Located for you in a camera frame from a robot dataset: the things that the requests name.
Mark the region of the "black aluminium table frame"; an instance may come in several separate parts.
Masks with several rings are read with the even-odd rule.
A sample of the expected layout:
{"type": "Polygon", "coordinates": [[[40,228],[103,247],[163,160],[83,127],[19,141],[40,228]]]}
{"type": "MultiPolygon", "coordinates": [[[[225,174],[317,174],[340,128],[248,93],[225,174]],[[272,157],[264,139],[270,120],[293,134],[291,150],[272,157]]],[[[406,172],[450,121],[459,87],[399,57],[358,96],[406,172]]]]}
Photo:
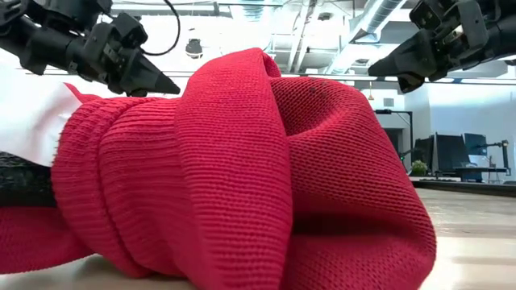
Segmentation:
{"type": "Polygon", "coordinates": [[[516,185],[510,184],[480,184],[443,180],[412,180],[412,184],[417,189],[516,198],[516,185]]]}

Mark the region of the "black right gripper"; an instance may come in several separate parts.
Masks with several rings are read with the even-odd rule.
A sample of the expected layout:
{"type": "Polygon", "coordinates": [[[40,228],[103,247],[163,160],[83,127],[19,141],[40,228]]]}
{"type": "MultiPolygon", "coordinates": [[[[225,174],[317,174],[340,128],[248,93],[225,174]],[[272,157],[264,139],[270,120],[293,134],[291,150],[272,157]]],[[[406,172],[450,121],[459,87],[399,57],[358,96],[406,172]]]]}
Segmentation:
{"type": "Polygon", "coordinates": [[[368,68],[371,77],[397,77],[402,93],[466,67],[462,61],[481,50],[488,32],[477,0],[437,0],[439,25],[422,29],[368,68]]]}

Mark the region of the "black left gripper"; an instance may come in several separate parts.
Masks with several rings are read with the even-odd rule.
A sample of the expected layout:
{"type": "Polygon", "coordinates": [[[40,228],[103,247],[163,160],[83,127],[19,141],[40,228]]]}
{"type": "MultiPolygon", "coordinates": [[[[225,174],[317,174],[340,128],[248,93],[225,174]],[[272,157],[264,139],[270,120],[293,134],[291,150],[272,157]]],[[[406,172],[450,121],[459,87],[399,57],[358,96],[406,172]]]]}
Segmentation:
{"type": "Polygon", "coordinates": [[[131,97],[181,92],[143,53],[123,46],[122,34],[114,23],[97,23],[88,35],[69,42],[68,72],[131,97]]]}

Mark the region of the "dark blue monitor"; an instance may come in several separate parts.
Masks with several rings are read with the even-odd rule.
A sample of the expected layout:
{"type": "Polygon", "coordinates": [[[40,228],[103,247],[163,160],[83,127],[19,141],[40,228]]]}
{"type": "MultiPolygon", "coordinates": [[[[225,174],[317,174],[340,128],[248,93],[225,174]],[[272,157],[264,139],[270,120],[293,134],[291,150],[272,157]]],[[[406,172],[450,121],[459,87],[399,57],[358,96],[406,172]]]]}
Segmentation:
{"type": "Polygon", "coordinates": [[[486,137],[484,135],[465,133],[464,143],[468,155],[487,156],[486,137]]]}

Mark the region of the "black metal stand frame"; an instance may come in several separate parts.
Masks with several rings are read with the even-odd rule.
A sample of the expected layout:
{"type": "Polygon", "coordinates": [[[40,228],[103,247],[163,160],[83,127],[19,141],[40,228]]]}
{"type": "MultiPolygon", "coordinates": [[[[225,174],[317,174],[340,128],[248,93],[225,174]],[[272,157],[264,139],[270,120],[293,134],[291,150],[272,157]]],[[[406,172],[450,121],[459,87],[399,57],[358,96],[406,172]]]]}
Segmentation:
{"type": "Polygon", "coordinates": [[[393,144],[398,158],[408,164],[414,149],[413,113],[406,110],[374,110],[377,120],[393,144]]]}

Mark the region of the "red knit gardening glove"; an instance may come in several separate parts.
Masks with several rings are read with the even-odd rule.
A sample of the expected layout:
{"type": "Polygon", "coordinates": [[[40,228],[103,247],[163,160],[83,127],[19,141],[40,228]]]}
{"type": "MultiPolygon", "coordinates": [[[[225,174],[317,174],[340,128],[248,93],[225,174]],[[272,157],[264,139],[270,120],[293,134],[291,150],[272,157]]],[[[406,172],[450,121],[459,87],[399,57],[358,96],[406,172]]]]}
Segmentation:
{"type": "Polygon", "coordinates": [[[49,170],[0,205],[0,274],[99,254],[201,290],[418,290],[431,219],[366,97],[260,49],[179,98],[112,97],[0,67],[0,152],[49,170]]]}

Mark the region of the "black flat monitor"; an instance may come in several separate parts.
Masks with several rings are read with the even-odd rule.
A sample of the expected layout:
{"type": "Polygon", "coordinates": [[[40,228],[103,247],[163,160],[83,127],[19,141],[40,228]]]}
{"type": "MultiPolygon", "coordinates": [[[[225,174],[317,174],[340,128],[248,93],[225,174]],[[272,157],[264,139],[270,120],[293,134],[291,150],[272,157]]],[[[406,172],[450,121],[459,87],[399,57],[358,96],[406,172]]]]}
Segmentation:
{"type": "Polygon", "coordinates": [[[426,164],[427,169],[431,172],[433,166],[435,137],[431,135],[425,139],[416,139],[414,144],[413,161],[422,161],[426,164]]]}
{"type": "Polygon", "coordinates": [[[437,161],[440,171],[453,171],[470,163],[462,135],[436,135],[437,161]]]}

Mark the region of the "black jointed monitor arm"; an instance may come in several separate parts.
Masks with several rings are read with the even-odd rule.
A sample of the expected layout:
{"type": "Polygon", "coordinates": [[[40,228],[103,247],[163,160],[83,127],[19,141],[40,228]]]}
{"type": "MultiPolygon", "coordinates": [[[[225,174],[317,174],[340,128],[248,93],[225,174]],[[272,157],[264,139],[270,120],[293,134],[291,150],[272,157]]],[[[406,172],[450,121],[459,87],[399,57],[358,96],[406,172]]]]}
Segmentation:
{"type": "Polygon", "coordinates": [[[503,168],[506,171],[506,175],[510,176],[511,175],[511,168],[509,166],[508,146],[509,146],[509,142],[507,140],[502,140],[501,142],[498,142],[498,143],[485,143],[485,144],[480,144],[480,145],[473,145],[473,146],[471,146],[471,148],[486,149],[488,147],[500,147],[501,148],[501,152],[502,152],[503,168]]]}

